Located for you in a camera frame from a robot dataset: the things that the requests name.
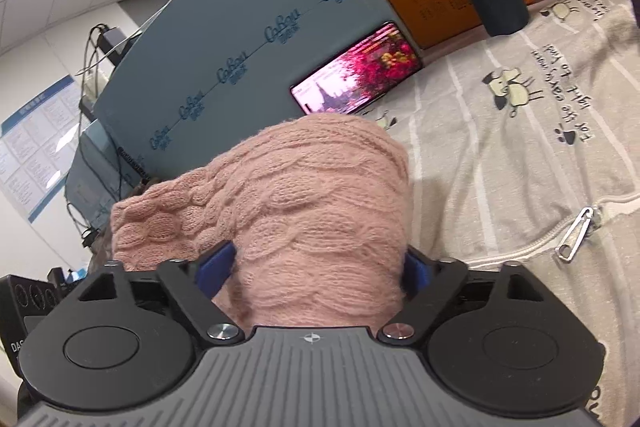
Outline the small blue foam board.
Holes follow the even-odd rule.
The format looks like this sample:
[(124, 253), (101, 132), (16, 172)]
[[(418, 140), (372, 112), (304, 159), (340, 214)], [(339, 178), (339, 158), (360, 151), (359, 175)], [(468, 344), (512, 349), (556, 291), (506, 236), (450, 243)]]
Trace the small blue foam board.
[(145, 177), (146, 172), (95, 120), (79, 135), (66, 176), (65, 198), (89, 227), (105, 230), (110, 225), (112, 207)]

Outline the blue wall poster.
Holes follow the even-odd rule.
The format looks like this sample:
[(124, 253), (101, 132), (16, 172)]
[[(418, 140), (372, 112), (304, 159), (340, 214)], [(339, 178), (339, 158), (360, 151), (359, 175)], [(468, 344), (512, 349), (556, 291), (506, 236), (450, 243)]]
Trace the blue wall poster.
[(28, 222), (58, 194), (72, 167), (79, 101), (77, 82), (66, 76), (1, 124), (1, 191)]

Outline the smartphone showing video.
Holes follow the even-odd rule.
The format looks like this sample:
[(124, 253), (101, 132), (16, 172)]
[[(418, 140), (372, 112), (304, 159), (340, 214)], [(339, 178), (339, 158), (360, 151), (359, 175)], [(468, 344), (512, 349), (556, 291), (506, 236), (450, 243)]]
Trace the smartphone showing video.
[(419, 72), (423, 63), (397, 24), (382, 23), (290, 87), (307, 115), (355, 114)]

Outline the pink knitted sweater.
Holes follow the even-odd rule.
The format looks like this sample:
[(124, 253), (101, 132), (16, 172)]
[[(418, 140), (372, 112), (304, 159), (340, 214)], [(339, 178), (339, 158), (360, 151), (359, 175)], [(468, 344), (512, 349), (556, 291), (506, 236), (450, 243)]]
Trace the pink knitted sweater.
[(148, 271), (229, 241), (214, 301), (241, 329), (379, 329), (404, 301), (409, 215), (405, 147), (363, 118), (311, 115), (115, 204), (112, 253)]

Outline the metal zipper pull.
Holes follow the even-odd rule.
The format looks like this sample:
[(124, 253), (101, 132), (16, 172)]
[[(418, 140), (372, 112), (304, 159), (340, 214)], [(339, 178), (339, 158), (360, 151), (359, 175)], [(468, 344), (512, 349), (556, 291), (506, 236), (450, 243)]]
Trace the metal zipper pull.
[(595, 214), (596, 210), (591, 206), (584, 207), (577, 213), (554, 250), (555, 257), (561, 262), (570, 263), (574, 260), (588, 235)]

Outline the large blue foam board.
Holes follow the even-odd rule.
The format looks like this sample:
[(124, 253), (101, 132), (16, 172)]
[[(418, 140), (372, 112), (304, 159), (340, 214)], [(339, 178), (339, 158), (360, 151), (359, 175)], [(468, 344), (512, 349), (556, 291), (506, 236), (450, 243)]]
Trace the large blue foam board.
[(147, 173), (175, 178), (298, 117), (293, 84), (394, 20), (387, 0), (171, 0), (94, 113)]

